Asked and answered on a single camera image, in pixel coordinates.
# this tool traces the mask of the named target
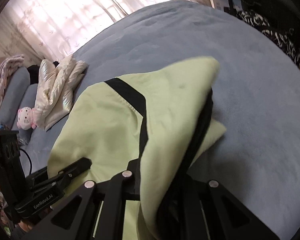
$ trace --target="hello kitty plush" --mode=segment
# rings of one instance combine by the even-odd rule
[[[18,110],[18,128],[28,130],[30,128],[35,129],[37,126],[33,123],[33,113],[30,107],[24,107]]]

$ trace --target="white sheer curtain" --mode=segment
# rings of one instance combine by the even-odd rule
[[[10,0],[0,15],[5,33],[0,35],[0,50],[5,55],[25,54],[29,65],[43,58],[61,60],[128,14],[164,1],[168,0]]]

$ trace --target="bed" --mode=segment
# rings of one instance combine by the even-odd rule
[[[75,53],[89,64],[77,88],[127,73],[161,69],[213,56],[221,70],[213,88],[213,117],[227,132],[191,167],[216,179],[280,239],[300,227],[300,71],[270,40],[235,17],[189,1],[143,8],[115,23]],[[67,116],[28,146],[33,171],[47,165]],[[27,158],[21,156],[25,173]]]

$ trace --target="silver screw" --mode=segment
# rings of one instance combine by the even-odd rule
[[[218,187],[219,183],[216,180],[210,180],[209,181],[209,186],[210,187]]]
[[[132,172],[131,171],[124,171],[122,173],[122,176],[124,176],[125,178],[131,177],[132,176]]]
[[[84,183],[84,186],[86,188],[92,188],[92,187],[94,187],[94,182],[92,180],[88,180]]]

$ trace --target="plush toy face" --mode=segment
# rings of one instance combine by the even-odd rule
[[[17,126],[23,130],[36,128],[36,125],[33,123],[32,109],[30,107],[24,107],[18,110]]]

